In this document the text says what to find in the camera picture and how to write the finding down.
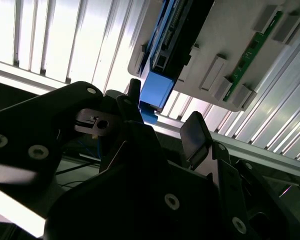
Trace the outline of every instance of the blue block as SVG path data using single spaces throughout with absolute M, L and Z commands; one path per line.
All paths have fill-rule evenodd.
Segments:
M 173 86 L 174 81 L 150 70 L 144 82 L 140 100 L 161 109 L 164 107 Z

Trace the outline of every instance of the metal frame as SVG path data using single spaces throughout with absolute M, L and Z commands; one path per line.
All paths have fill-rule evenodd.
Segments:
M 156 132 L 180 139 L 182 121 L 158 114 L 158 122 L 151 125 Z M 234 138 L 210 132 L 213 140 L 227 147 L 229 154 L 300 177 L 300 161 L 253 146 Z

